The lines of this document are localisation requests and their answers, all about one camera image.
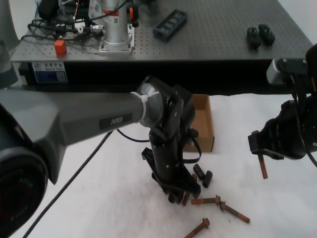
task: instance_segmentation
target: silver metal cylinder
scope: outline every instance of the silver metal cylinder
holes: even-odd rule
[[[112,12],[124,0],[101,0],[103,13]],[[128,17],[124,5],[118,12],[104,17],[105,43],[110,46],[123,46],[128,44],[132,37],[128,34]]]

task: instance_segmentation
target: black rubber cap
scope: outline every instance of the black rubber cap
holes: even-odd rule
[[[212,179],[212,172],[208,170],[207,173],[206,173],[206,176],[204,178],[204,181],[203,181],[203,186],[205,188],[208,188],[208,186],[209,186],[209,184],[211,182],[211,179]]]
[[[203,180],[205,178],[205,173],[203,172],[202,168],[198,164],[195,164],[193,167],[195,174],[200,180]]]

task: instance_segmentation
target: white wall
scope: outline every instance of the white wall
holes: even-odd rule
[[[317,43],[317,0],[278,0],[308,39]]]

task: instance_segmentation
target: rusty bolt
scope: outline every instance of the rusty bolt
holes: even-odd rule
[[[258,132],[259,132],[258,130],[253,131],[252,135],[257,134]],[[267,179],[268,177],[267,177],[267,171],[266,171],[263,155],[258,155],[258,159],[260,162],[260,167],[261,167],[263,179]]]
[[[221,201],[221,205],[220,205],[220,209],[222,211],[227,211],[230,212],[233,216],[236,216],[238,218],[240,218],[242,221],[246,222],[246,223],[250,223],[250,218],[240,214],[239,212],[237,212],[236,210],[232,209],[231,207],[226,205],[225,201]]]
[[[195,182],[197,182],[197,175],[195,174],[192,174],[192,177],[194,178]],[[189,195],[190,195],[190,192],[186,192],[185,196],[184,196],[184,200],[183,200],[183,206],[186,206],[187,204],[187,201],[189,199]]]
[[[185,238],[192,238],[197,235],[203,228],[207,228],[210,225],[208,218],[203,218],[203,222],[200,223],[195,229],[192,230]]]
[[[203,198],[203,199],[192,199],[192,204],[199,205],[199,204],[207,204],[207,203],[215,203],[219,205],[221,202],[220,196],[216,195],[216,197],[213,198]]]

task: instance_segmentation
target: cardboard box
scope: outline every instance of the cardboard box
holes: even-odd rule
[[[202,152],[211,152],[214,143],[214,132],[209,95],[193,94],[196,116],[191,125],[198,131],[196,138]],[[186,145],[184,151],[197,151],[194,145]]]

